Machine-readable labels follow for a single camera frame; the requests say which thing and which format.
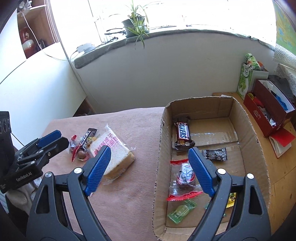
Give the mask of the small black snack packet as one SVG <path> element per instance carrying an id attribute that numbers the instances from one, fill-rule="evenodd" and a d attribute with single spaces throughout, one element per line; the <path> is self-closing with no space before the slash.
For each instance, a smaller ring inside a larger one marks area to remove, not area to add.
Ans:
<path id="1" fill-rule="evenodd" d="M 202 155 L 205 159 L 210 161 L 227 161 L 227 150 L 226 148 L 218 149 L 205 149 L 202 151 Z"/>

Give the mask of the Snickers chocolate bar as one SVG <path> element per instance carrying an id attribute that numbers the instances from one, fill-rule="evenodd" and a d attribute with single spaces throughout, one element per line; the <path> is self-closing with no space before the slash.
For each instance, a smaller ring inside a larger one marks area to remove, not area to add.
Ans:
<path id="1" fill-rule="evenodd" d="M 188 151 L 195 146 L 195 142 L 191 139 L 189 130 L 189 116 L 180 116 L 174 120 L 174 125 L 177 131 L 174 148 L 177 152 Z"/>

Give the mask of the packaged toast bread slices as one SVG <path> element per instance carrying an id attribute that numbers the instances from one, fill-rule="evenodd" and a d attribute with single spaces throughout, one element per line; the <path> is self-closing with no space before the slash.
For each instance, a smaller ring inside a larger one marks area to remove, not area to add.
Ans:
<path id="1" fill-rule="evenodd" d="M 119 178 L 135 161 L 133 149 L 130 148 L 123 139 L 106 124 L 104 129 L 95 135 L 97 140 L 93 142 L 88 150 L 91 157 L 95 157 L 102 146 L 111 149 L 111 160 L 103 175 L 103 184 L 109 184 Z"/>

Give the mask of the red clear date packet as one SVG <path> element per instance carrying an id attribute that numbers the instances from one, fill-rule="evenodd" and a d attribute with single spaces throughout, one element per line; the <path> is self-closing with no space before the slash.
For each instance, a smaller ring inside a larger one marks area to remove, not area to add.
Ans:
<path id="1" fill-rule="evenodd" d="M 80 140 L 79 138 L 77 138 L 77 135 L 73 135 L 69 139 L 69 153 L 71 154 L 71 162 L 74 161 L 79 149 L 80 149 Z"/>

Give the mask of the yellow quail egg packet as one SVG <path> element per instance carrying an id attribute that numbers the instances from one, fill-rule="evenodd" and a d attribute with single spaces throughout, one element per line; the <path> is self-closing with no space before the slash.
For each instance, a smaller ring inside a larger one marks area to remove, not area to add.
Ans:
<path id="1" fill-rule="evenodd" d="M 93 142 L 95 142 L 96 140 L 97 140 L 97 137 L 96 137 L 96 136 L 93 136 L 93 137 L 89 136 L 89 137 L 87 138 L 87 140 L 86 140 L 86 149 L 89 149 L 90 146 L 91 146 L 91 144 L 92 144 Z"/>

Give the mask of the yellow candy packet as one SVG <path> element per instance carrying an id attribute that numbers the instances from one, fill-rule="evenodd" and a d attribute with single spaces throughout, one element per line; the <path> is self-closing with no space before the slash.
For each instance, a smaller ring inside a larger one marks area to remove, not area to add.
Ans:
<path id="1" fill-rule="evenodd" d="M 226 208 L 233 207 L 235 199 L 236 199 L 236 193 L 230 193 L 229 197 L 228 197 L 228 202 L 227 202 Z"/>

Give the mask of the red clear snack packet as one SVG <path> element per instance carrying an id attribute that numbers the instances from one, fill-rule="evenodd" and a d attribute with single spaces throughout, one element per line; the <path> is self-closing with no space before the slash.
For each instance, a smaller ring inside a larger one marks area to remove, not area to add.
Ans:
<path id="1" fill-rule="evenodd" d="M 203 193 L 188 159 L 171 160 L 171 181 L 167 201 L 184 201 Z"/>

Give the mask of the brown egg in packet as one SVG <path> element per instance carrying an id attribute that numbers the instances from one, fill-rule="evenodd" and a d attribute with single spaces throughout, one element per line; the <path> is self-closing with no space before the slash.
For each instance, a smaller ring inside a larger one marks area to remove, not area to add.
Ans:
<path id="1" fill-rule="evenodd" d="M 77 159 L 80 161 L 87 161 L 89 159 L 89 154 L 87 151 L 79 150 L 77 152 Z"/>

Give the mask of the Japanese Snickers bar wrapper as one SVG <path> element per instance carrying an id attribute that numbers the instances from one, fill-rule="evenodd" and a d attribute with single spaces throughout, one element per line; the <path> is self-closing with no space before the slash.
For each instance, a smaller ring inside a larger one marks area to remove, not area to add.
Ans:
<path id="1" fill-rule="evenodd" d="M 90 146 L 90 143 L 92 141 L 92 138 L 95 137 L 97 132 L 96 128 L 89 128 L 87 132 L 82 137 L 81 141 L 79 142 L 79 146 L 82 150 L 86 151 L 88 146 Z"/>

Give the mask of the green candy packet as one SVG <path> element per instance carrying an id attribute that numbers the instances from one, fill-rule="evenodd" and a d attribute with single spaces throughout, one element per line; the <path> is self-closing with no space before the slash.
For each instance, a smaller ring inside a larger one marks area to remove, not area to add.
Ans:
<path id="1" fill-rule="evenodd" d="M 187 199 L 183 201 L 181 205 L 179 205 L 174 211 L 169 213 L 167 217 L 175 224 L 179 224 L 182 220 L 197 207 L 196 202 Z"/>

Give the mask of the white cabinet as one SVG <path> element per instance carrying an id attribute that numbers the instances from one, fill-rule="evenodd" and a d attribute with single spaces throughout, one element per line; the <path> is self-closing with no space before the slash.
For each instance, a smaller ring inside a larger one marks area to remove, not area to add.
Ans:
<path id="1" fill-rule="evenodd" d="M 13 145 L 20 149 L 52 120 L 72 117 L 85 98 L 60 43 L 25 57 L 13 12 L 1 31 L 1 110 L 10 113 Z"/>

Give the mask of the pink table cloth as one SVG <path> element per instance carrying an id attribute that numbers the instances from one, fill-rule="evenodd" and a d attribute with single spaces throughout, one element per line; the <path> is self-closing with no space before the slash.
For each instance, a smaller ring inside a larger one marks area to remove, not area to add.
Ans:
<path id="1" fill-rule="evenodd" d="M 89 152 L 111 148 L 111 161 L 90 203 L 112 240 L 155 240 L 152 205 L 164 109 L 136 108 L 51 121 L 45 133 L 81 138 L 97 130 Z"/>

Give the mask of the red storage box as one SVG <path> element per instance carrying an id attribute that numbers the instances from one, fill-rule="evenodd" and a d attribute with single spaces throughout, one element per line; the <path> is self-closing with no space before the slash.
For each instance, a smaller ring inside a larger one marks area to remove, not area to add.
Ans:
<path id="1" fill-rule="evenodd" d="M 270 80 L 256 80 L 243 101 L 263 136 L 268 137 L 295 116 L 295 106 Z"/>

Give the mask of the white power strip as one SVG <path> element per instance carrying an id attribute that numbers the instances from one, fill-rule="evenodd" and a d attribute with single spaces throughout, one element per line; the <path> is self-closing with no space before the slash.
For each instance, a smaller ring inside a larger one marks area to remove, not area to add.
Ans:
<path id="1" fill-rule="evenodd" d="M 94 49 L 95 49 L 95 46 L 90 43 L 80 45 L 76 48 L 78 53 L 81 53 L 81 52 L 88 53 L 93 51 Z"/>

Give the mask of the green tissue box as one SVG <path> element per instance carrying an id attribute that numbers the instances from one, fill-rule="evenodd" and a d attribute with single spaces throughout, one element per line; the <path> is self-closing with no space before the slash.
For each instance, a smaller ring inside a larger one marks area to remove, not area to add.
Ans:
<path id="1" fill-rule="evenodd" d="M 253 70 L 250 65 L 242 63 L 239 82 L 237 86 L 238 95 L 244 100 L 248 92 L 252 92 L 255 80 L 267 80 L 269 72 Z"/>

